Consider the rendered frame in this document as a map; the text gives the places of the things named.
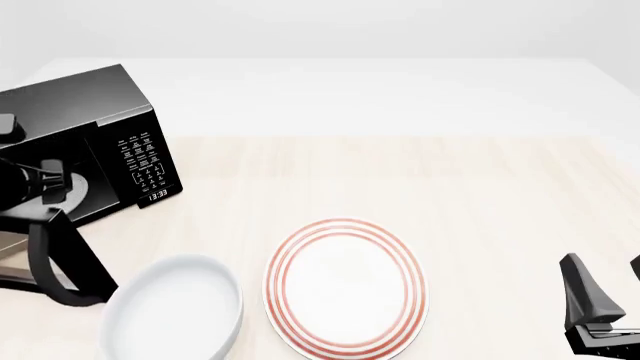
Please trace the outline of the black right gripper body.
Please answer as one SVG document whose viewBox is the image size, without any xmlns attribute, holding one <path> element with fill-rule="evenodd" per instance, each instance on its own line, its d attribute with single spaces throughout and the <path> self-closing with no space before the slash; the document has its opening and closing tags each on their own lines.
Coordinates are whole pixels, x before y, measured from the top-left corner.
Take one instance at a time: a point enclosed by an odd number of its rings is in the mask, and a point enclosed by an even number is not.
<svg viewBox="0 0 640 360">
<path fill-rule="evenodd" d="M 575 355 L 640 355 L 640 329 L 604 331 L 574 326 L 565 337 Z"/>
</svg>

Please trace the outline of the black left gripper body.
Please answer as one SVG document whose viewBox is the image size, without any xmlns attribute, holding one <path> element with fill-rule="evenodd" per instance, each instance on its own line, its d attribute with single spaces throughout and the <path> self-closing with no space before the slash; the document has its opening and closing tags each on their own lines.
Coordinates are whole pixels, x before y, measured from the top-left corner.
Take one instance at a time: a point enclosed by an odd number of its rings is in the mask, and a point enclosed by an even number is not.
<svg viewBox="0 0 640 360">
<path fill-rule="evenodd" d="M 41 161 L 42 167 L 42 203 L 51 205 L 66 200 L 69 176 L 65 172 L 63 162 L 58 159 Z"/>
</svg>

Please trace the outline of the grey microwave turntable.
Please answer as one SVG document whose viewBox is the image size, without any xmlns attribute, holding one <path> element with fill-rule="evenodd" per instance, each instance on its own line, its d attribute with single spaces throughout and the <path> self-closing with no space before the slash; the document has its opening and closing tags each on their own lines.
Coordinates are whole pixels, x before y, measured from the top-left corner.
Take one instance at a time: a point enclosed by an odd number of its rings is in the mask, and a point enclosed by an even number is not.
<svg viewBox="0 0 640 360">
<path fill-rule="evenodd" d="M 66 213 L 73 212 L 83 202 L 89 191 L 89 184 L 84 176 L 71 173 L 72 188 L 66 194 L 66 200 L 60 203 L 60 208 Z"/>
</svg>

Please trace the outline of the black microwave oven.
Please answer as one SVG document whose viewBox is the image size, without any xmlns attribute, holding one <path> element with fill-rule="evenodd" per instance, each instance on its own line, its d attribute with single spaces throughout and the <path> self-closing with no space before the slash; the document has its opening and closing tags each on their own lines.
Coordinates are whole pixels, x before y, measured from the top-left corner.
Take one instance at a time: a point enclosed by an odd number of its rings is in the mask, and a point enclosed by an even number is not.
<svg viewBox="0 0 640 360">
<path fill-rule="evenodd" d="M 0 114 L 25 131 L 0 140 L 0 158 L 57 159 L 86 180 L 86 197 L 68 212 L 77 226 L 182 190 L 156 113 L 121 65 L 0 92 Z"/>
</svg>

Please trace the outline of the white bowl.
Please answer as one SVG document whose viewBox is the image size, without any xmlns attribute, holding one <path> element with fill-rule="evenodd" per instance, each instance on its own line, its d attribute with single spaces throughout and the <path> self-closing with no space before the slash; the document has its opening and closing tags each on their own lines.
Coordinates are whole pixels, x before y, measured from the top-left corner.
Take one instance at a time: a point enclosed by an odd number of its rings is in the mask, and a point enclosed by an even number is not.
<svg viewBox="0 0 640 360">
<path fill-rule="evenodd" d="M 237 278 L 202 254 L 160 260 L 119 287 L 99 330 L 102 360 L 227 360 L 243 320 Z"/>
</svg>

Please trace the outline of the white plate with red rings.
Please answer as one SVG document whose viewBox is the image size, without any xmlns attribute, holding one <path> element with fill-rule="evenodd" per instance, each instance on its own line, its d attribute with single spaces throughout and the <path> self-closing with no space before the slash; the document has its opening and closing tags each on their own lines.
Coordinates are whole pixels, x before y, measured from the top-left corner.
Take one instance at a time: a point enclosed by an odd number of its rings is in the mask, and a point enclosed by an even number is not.
<svg viewBox="0 0 640 360">
<path fill-rule="evenodd" d="M 411 248 L 357 218 L 315 221 L 283 239 L 266 262 L 262 298 L 275 332 L 308 360 L 392 360 L 430 305 Z"/>
</svg>

